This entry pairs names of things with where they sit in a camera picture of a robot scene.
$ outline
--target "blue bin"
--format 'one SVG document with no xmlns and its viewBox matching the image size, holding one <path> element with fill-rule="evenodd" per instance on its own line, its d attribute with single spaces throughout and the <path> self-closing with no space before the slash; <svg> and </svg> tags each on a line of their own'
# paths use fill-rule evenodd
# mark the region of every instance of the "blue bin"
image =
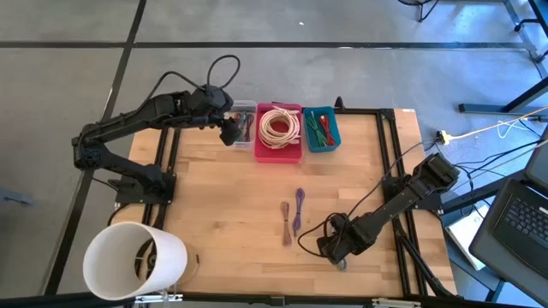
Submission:
<svg viewBox="0 0 548 308">
<path fill-rule="evenodd" d="M 335 145 L 320 146 L 316 133 L 311 129 L 307 124 L 307 119 L 312 116 L 314 113 L 314 120 L 318 123 L 319 131 L 324 133 L 325 131 L 319 123 L 320 116 L 328 116 L 331 135 L 335 140 Z M 335 111 L 332 107 L 318 107 L 318 108 L 305 108 L 303 124 L 305 125 L 305 130 L 307 131 L 307 143 L 308 149 L 312 153 L 320 153 L 326 151 L 334 151 L 341 144 L 341 135 L 339 134 L 339 129 L 337 127 L 337 119 L 335 118 Z"/>
</svg>

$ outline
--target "white cable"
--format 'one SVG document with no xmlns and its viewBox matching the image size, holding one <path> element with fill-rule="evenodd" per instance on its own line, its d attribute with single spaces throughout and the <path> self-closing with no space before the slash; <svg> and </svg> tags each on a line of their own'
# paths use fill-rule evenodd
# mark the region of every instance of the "white cable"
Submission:
<svg viewBox="0 0 548 308">
<path fill-rule="evenodd" d="M 503 163 L 500 163 L 500 164 L 498 164 L 497 166 L 495 166 L 495 167 L 493 167 L 493 168 L 486 169 L 484 172 L 482 172 L 482 173 L 476 175 L 476 176 L 473 177 L 472 179 L 470 179 L 470 180 L 468 180 L 468 181 L 465 181 L 464 183 L 462 183 L 462 184 L 459 185 L 458 187 L 452 189 L 451 192 L 454 193 L 455 190 L 459 189 L 459 188 L 462 187 L 463 185 L 468 184 L 470 181 L 472 181 L 473 179 L 477 178 L 478 176 L 482 176 L 482 175 L 484 175 L 485 173 L 487 173 L 487 172 L 489 172 L 489 171 L 491 171 L 491 170 L 493 170 L 493 169 L 496 169 L 496 168 L 498 168 L 498 167 L 500 167 L 500 166 L 502 166 L 502 165 L 504 165 L 504 164 L 506 164 L 506 163 L 509 163 L 509 162 L 511 162 L 511 161 L 513 161 L 513 160 L 516 160 L 517 158 L 524 156 L 525 154 L 529 153 L 530 151 L 533 151 L 534 149 L 540 148 L 542 145 L 545 145 L 546 143 L 548 143 L 548 139 L 542 141 L 541 143 L 539 143 L 539 144 L 538 144 L 537 146 L 535 146 L 534 148 L 531 148 L 531 149 L 529 149 L 529 150 L 527 150 L 527 151 L 524 151 L 522 154 L 520 154 L 520 155 L 518 155 L 518 156 L 516 156 L 516 157 L 513 157 L 513 158 L 511 158 L 511 159 L 509 159 L 509 160 L 507 160 L 507 161 L 505 161 L 505 162 L 503 162 Z"/>
<path fill-rule="evenodd" d="M 277 106 L 274 106 L 273 110 L 265 112 L 259 123 L 260 142 L 273 150 L 282 149 L 290 144 L 298 144 L 301 131 L 301 124 L 297 117 L 299 112 L 299 110 L 286 110 Z M 285 123 L 288 126 L 288 131 L 286 133 L 278 132 L 272 128 L 274 122 Z"/>
<path fill-rule="evenodd" d="M 508 135 L 508 133 L 510 132 L 510 129 L 512 129 L 512 127 L 515 127 L 515 128 L 517 128 L 517 129 L 521 129 L 521 130 L 528 130 L 528 129 L 524 128 L 524 127 L 518 127 L 518 126 L 516 126 L 515 124 L 519 123 L 519 121 L 515 121 L 515 122 L 512 123 L 512 124 L 508 124 L 508 123 L 504 123 L 503 121 L 500 121 L 500 120 L 499 120 L 497 123 L 499 124 L 499 125 L 497 126 L 497 133 L 498 133 L 498 137 L 500 137 L 500 139 L 506 138 L 506 136 Z M 504 134 L 501 134 L 501 133 L 500 133 L 500 126 L 501 126 L 501 125 L 508 126 L 508 129 L 506 129 L 506 132 L 504 132 Z"/>
<path fill-rule="evenodd" d="M 509 121 L 504 121 L 504 122 L 500 122 L 500 123 L 497 123 L 497 124 L 494 124 L 494 125 L 491 125 L 489 127 L 484 127 L 484 128 L 481 128 L 481 129 L 478 129 L 478 130 L 474 130 L 472 132 L 469 132 L 469 133 L 465 133 L 465 134 L 462 134 L 462 135 L 459 135 L 459 136 L 451 136 L 450 134 L 446 133 L 445 131 L 441 131 L 442 132 L 442 135 L 443 135 L 443 138 L 444 138 L 444 142 L 445 144 L 448 144 L 450 140 L 454 140 L 454 139 L 462 139 L 462 138 L 465 138 L 465 137 L 468 137 L 468 136 L 471 136 L 475 133 L 481 133 L 481 132 L 484 132 L 486 130 L 489 130 L 491 128 L 495 128 L 495 127 L 499 127 L 503 124 L 509 124 L 509 123 L 512 123 L 512 122 L 515 122 L 515 121 L 519 121 L 521 119 L 525 119 L 527 117 L 529 117 L 530 115 L 534 115 L 536 113 L 539 113 L 540 111 L 542 110 L 548 110 L 548 106 L 545 106 L 545 107 L 542 107 L 542 108 L 539 108 L 535 111 L 532 111 L 532 112 L 529 112 L 528 114 L 526 115 L 522 115 L 518 118 L 515 118 L 514 120 L 509 120 Z"/>
</svg>

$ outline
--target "white bucket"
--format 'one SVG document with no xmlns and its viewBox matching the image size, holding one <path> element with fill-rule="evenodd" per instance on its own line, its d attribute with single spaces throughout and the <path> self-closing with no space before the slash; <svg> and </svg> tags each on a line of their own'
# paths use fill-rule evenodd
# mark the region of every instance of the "white bucket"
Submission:
<svg viewBox="0 0 548 308">
<path fill-rule="evenodd" d="M 150 238 L 156 244 L 156 262 L 148 279 L 141 281 L 135 274 L 134 261 Z M 87 248 L 84 280 L 101 299 L 127 299 L 174 285 L 187 261 L 187 248 L 173 234 L 137 222 L 120 222 L 97 234 Z"/>
</svg>

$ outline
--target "gray floor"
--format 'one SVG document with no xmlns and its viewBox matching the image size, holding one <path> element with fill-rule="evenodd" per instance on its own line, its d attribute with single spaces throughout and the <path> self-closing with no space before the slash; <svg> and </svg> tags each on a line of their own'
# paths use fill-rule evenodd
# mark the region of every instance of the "gray floor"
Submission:
<svg viewBox="0 0 548 308">
<path fill-rule="evenodd" d="M 138 2 L 0 0 L 0 40 L 125 41 Z M 513 4 L 520 17 L 532 14 L 527 1 Z M 501 3 L 441 2 L 422 24 L 414 21 L 416 13 L 395 0 L 149 1 L 137 40 L 521 42 Z M 538 26 L 527 25 L 526 30 L 540 51 L 548 47 Z M 340 95 L 350 107 L 413 108 L 425 143 L 439 129 L 459 134 L 506 118 L 462 115 L 456 112 L 458 104 L 505 104 L 540 80 L 524 50 L 133 50 L 115 114 L 134 109 L 163 71 L 177 70 L 204 82 L 211 61 L 225 53 L 242 60 L 240 74 L 227 88 L 235 99 L 312 106 L 331 105 Z M 0 128 L 8 132 L 0 136 L 0 187 L 36 199 L 31 206 L 0 204 L 0 241 L 7 252 L 0 255 L 0 298 L 39 293 L 78 181 L 69 140 L 83 124 L 100 117 L 121 54 L 119 49 L 0 49 Z M 233 68 L 220 65 L 213 79 L 221 82 Z M 159 91 L 181 89 L 190 88 L 168 79 Z M 546 99 L 535 105 L 546 105 Z M 536 122 L 529 126 L 544 129 Z M 517 129 L 506 139 L 489 131 L 442 151 L 456 163 L 534 139 Z M 110 148 L 127 155 L 130 143 L 126 138 Z M 501 172 L 519 169 L 526 161 L 524 157 Z M 485 175 L 476 183 L 494 179 Z M 104 227 L 113 199 L 113 192 L 92 184 L 62 293 L 86 291 L 81 260 Z M 460 294 L 485 297 L 484 287 L 457 267 L 453 270 Z M 503 294 L 506 303 L 521 303 L 524 296 L 510 287 Z"/>
</svg>

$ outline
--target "wooden table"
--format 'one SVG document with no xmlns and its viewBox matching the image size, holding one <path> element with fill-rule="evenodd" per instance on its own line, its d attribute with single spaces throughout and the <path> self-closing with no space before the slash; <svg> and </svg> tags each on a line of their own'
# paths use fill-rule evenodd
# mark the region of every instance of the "wooden table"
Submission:
<svg viewBox="0 0 548 308">
<path fill-rule="evenodd" d="M 419 125 L 414 111 L 395 112 L 401 148 L 405 151 L 420 141 Z M 291 247 L 282 246 L 280 203 L 289 202 L 292 220 L 298 187 L 306 192 L 301 228 L 304 232 L 331 212 L 348 212 L 384 173 L 375 117 L 337 115 L 337 125 L 342 139 L 338 149 L 310 153 L 303 140 L 299 164 L 256 163 L 253 151 L 225 147 L 217 129 L 182 131 L 175 167 L 176 195 L 164 230 L 198 250 L 200 268 L 193 280 L 179 287 L 181 291 L 402 296 L 390 224 L 384 226 L 374 246 L 360 256 L 348 255 L 348 272 L 339 272 L 326 259 L 302 251 L 295 239 Z M 158 130 L 137 133 L 129 159 L 152 163 L 159 134 Z M 409 152 L 403 159 L 406 171 L 411 172 L 424 157 L 420 146 Z M 373 211 L 382 203 L 378 189 L 355 213 Z M 114 222 L 140 222 L 142 213 L 142 204 L 130 205 L 120 211 Z M 455 293 L 439 220 L 422 210 L 416 210 L 414 217 L 423 258 L 444 286 Z M 317 251 L 316 239 L 321 234 L 317 230 L 304 237 L 303 245 Z M 411 290 L 418 293 L 412 264 L 408 258 Z"/>
</svg>

